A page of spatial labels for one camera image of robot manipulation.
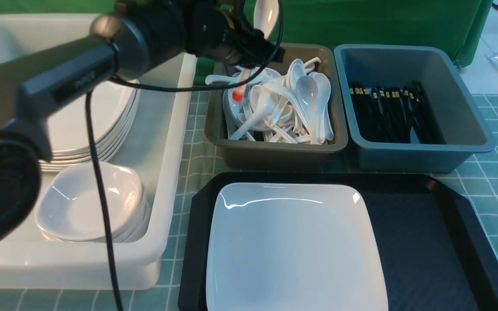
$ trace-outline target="white bowl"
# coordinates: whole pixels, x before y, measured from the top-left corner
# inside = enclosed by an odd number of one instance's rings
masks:
[[[111,230],[130,225],[144,194],[140,176],[130,168],[100,162]],[[48,235],[67,241],[105,236],[103,214],[92,163],[68,167],[55,177],[35,212],[35,222]]]

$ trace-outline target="black cable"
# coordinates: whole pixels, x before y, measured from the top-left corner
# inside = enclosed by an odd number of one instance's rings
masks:
[[[215,91],[215,90],[228,90],[228,89],[233,89],[238,86],[245,85],[251,80],[255,79],[261,72],[268,67],[269,63],[274,59],[276,53],[278,53],[280,49],[280,44],[282,43],[282,37],[283,37],[283,6],[282,6],[282,0],[278,0],[278,39],[276,40],[276,45],[274,46],[274,51],[270,55],[270,57],[263,63],[261,64],[261,67],[249,78],[247,78],[244,81],[234,83],[234,84],[229,84],[229,85],[207,85],[207,86],[192,86],[192,87],[180,87],[180,88],[174,88],[174,87],[162,87],[162,86],[153,86],[153,85],[145,85],[145,84],[135,84],[135,83],[130,83],[128,81],[124,81],[123,79],[120,79],[119,77],[111,77],[109,81],[122,85],[122,86],[128,86],[128,87],[133,87],[135,89],[141,89],[141,90],[149,90],[149,91],[159,91],[159,92],[172,92],[172,93],[178,93],[178,92],[198,92],[198,91]]]
[[[183,87],[183,88],[170,88],[170,87],[160,87],[152,85],[135,84],[124,81],[118,77],[112,77],[109,81],[122,85],[132,87],[134,89],[150,90],[150,91],[160,91],[160,92],[196,92],[196,91],[213,91],[213,90],[227,90],[233,89],[235,87],[245,85],[251,80],[255,79],[261,72],[268,67],[269,63],[274,59],[276,53],[278,53],[280,44],[282,43],[283,37],[283,7],[282,0],[278,0],[278,39],[276,41],[274,51],[270,57],[261,65],[261,67],[245,81],[231,85],[219,85],[219,86],[194,86],[194,87]],[[91,96],[93,91],[86,94],[86,124],[87,124],[87,136],[89,141],[89,154],[91,155],[91,162],[93,162],[93,169],[95,171],[95,179],[97,181],[97,190],[99,192],[99,200],[101,201],[101,211],[103,213],[103,226],[105,227],[105,244],[107,245],[107,257],[109,259],[109,273],[111,274],[111,285],[113,290],[113,295],[115,296],[115,303],[118,311],[123,311],[122,298],[120,296],[120,289],[118,286],[118,277],[116,273],[115,264],[115,252],[113,250],[112,244],[112,231],[111,231],[111,221],[109,220],[109,208],[107,206],[107,197],[105,196],[105,187],[103,186],[103,178],[101,177],[101,167],[99,166],[99,159],[97,157],[97,148],[95,145],[95,137],[93,136],[93,122],[91,120]]]
[[[97,148],[95,147],[95,137],[93,136],[93,123],[91,120],[91,95],[93,91],[86,94],[86,124],[87,124],[87,139],[89,142],[89,155],[93,162],[93,170],[95,171],[95,180],[97,181],[97,191],[99,192],[99,200],[101,201],[101,211],[103,212],[103,226],[105,227],[105,244],[107,244],[107,257],[109,258],[109,272],[111,274],[112,291],[115,295],[116,308],[118,311],[123,311],[122,298],[118,287],[118,277],[116,274],[115,252],[112,246],[111,221],[109,220],[109,208],[107,206],[107,197],[105,196],[105,187],[103,186],[103,177],[101,177],[101,167],[97,158]]]

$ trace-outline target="black tray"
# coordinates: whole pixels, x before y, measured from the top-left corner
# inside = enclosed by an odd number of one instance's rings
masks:
[[[192,199],[180,311],[207,311],[205,274],[216,197],[238,182],[343,184],[361,193],[389,311],[498,311],[498,261],[469,201],[426,175],[223,173]]]

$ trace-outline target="gray plastic bin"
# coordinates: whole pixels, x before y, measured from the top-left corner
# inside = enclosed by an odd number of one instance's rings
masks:
[[[449,57],[428,47],[345,44],[335,48],[349,132],[358,165],[367,171],[449,173],[474,153],[490,152],[495,139]],[[423,83],[433,119],[446,144],[380,143],[358,131],[350,83],[365,87]]]
[[[231,168],[315,171],[326,163],[330,154],[339,152],[347,146],[348,132],[334,54],[330,49],[321,45],[282,44],[282,47],[285,48],[283,63],[269,65],[281,74],[287,72],[289,65],[296,58],[303,61],[313,57],[322,59],[322,63],[316,67],[316,70],[330,78],[332,83],[329,109],[334,140],[325,145],[228,140],[222,108],[223,91],[212,91],[205,120],[205,136],[219,149],[224,162]],[[227,74],[227,69],[218,63],[214,73]]]

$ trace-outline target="green backdrop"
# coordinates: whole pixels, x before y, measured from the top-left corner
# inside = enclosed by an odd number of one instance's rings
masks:
[[[2,13],[103,13],[114,0],[0,0]],[[255,0],[247,0],[252,19]],[[285,0],[284,41],[427,45],[472,63],[492,0]],[[213,63],[200,60],[196,82]]]

